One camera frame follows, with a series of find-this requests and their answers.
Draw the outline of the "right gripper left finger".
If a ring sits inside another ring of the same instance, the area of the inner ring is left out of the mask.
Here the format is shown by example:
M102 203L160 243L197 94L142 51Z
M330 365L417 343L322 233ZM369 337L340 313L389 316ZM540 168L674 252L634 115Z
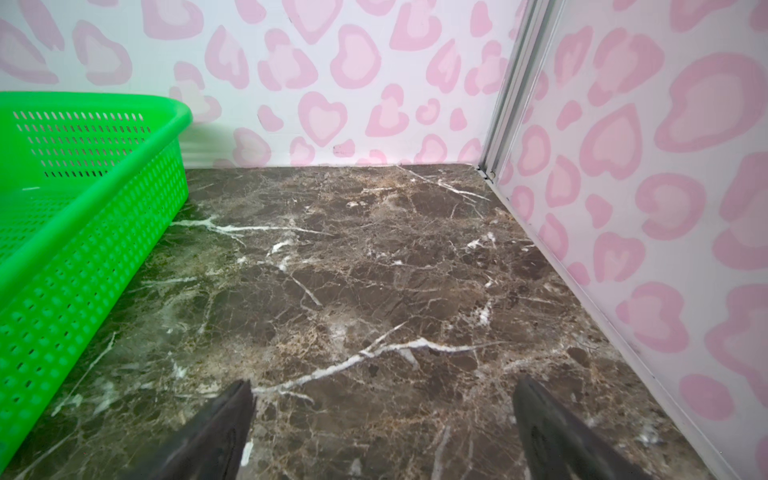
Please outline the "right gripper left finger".
M256 397L248 380L231 383L124 479L234 479L248 442Z

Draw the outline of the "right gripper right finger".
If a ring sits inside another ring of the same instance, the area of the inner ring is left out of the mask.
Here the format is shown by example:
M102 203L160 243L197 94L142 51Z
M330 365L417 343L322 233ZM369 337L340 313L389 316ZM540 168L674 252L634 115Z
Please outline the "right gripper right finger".
M525 376L513 393L514 413L533 479L648 479L563 406Z

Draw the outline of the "green plastic basket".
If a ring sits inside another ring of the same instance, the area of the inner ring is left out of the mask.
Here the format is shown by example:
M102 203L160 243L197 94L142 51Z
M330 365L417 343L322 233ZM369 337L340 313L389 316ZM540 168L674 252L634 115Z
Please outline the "green plastic basket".
M1 96L1 461L8 464L188 196L184 103Z

